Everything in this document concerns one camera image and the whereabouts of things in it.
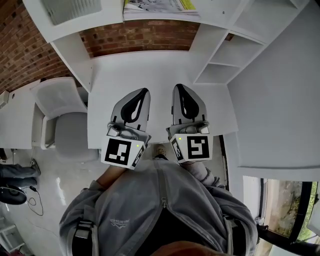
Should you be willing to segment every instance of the floor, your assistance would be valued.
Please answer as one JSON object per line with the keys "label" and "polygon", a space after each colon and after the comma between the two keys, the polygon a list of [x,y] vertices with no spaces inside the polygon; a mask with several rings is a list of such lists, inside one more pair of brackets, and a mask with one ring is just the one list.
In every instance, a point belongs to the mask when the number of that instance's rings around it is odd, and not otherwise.
{"label": "floor", "polygon": [[[205,163],[216,176],[225,179],[219,137],[214,138],[213,159]],[[174,160],[171,147],[166,144],[167,157]],[[151,158],[153,147],[145,151],[143,158]],[[37,190],[43,204],[43,216],[33,213],[28,205],[1,204],[3,215],[17,226],[20,235],[35,256],[61,256],[59,246],[59,221],[70,202],[83,188],[90,185],[108,167],[99,161],[89,163],[60,163],[54,150],[17,150],[14,163],[26,166],[31,158],[35,158],[41,169]],[[34,197],[37,205],[33,209],[41,213],[38,194],[29,188],[24,189],[28,199]]]}

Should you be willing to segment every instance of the window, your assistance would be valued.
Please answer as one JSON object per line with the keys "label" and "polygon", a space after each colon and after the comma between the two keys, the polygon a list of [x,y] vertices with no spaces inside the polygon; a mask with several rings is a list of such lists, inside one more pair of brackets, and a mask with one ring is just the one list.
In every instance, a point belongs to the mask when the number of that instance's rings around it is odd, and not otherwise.
{"label": "window", "polygon": [[286,250],[298,255],[315,252],[320,238],[308,229],[318,197],[317,182],[261,179],[256,256],[272,256]]}
{"label": "window", "polygon": [[268,225],[270,231],[290,237],[298,213],[302,185],[301,181],[267,181],[264,225]]}

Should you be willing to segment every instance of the gray hoodie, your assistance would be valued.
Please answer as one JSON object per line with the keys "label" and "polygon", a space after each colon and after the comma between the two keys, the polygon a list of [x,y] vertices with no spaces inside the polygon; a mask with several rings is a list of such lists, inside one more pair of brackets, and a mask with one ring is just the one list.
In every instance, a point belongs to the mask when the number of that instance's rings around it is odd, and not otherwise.
{"label": "gray hoodie", "polygon": [[228,254],[233,254],[232,231],[237,221],[245,232],[243,255],[255,252],[258,232],[251,213],[218,178],[208,171],[200,182],[176,163],[157,159],[139,162],[134,171],[127,170],[107,190],[95,181],[84,189],[60,221],[63,253],[68,255],[76,226],[84,219],[97,226],[100,256],[132,256],[164,208],[212,249]]}

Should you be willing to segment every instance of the person's leg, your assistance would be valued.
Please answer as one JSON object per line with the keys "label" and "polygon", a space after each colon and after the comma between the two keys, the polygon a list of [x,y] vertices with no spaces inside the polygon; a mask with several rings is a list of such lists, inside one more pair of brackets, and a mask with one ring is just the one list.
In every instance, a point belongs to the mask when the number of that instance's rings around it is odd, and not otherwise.
{"label": "person's leg", "polygon": [[35,178],[4,178],[1,182],[18,188],[35,187],[37,180]]}
{"label": "person's leg", "polygon": [[0,164],[0,178],[29,178],[38,177],[41,172],[37,162],[33,159],[31,167],[22,167],[20,164]]}

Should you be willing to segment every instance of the hand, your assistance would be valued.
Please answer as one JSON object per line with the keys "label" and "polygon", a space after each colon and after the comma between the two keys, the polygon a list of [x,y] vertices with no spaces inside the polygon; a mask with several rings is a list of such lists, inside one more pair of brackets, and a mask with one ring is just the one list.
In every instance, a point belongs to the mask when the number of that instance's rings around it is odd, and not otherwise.
{"label": "hand", "polygon": [[127,169],[123,167],[110,165],[96,182],[107,190],[126,170]]}

